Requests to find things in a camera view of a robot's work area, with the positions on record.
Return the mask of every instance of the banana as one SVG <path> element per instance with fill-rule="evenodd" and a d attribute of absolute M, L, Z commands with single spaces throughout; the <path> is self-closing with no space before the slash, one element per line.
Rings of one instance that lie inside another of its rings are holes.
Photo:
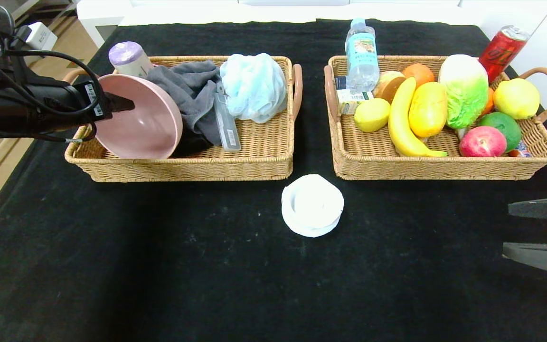
<path fill-rule="evenodd" d="M 416 85 L 415 78 L 409 77 L 398 87 L 389 111 L 389 137 L 398 152 L 404 156 L 444 157 L 447 155 L 446 152 L 428 149 L 421 140 L 417 139 L 408 124 L 408 109 L 411 106 Z"/>

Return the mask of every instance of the purple lid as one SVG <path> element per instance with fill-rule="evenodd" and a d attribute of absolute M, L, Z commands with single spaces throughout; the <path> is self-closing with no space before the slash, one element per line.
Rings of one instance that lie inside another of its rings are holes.
<path fill-rule="evenodd" d="M 143 48 L 134 41 L 124 41 L 113 45 L 109 50 L 109 61 L 113 65 L 124 65 L 137 60 L 143 54 Z"/>

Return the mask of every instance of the red soda can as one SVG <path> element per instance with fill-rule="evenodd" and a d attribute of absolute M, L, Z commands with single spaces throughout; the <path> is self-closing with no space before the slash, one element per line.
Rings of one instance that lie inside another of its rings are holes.
<path fill-rule="evenodd" d="M 478 59 L 489 75 L 489 84 L 501 74 L 523 49 L 530 34 L 513 25 L 504 26 Z"/>

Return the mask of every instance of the gray towel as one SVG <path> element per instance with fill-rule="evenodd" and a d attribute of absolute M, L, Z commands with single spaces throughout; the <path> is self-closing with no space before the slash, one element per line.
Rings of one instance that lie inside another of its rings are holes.
<path fill-rule="evenodd" d="M 219 68 L 213 61 L 182 63 L 171 68 L 149 70 L 147 80 L 172 97 L 183 117 L 184 130 L 203 134 L 213 145 L 221 145 L 214 101 Z"/>

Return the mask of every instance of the apple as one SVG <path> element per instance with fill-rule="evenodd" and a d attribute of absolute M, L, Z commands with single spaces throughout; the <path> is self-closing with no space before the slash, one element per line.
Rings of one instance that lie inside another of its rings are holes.
<path fill-rule="evenodd" d="M 464 157 L 499 157 L 506 151 L 506 136 L 497 128 L 478 126 L 469 130 L 460 142 Z"/>

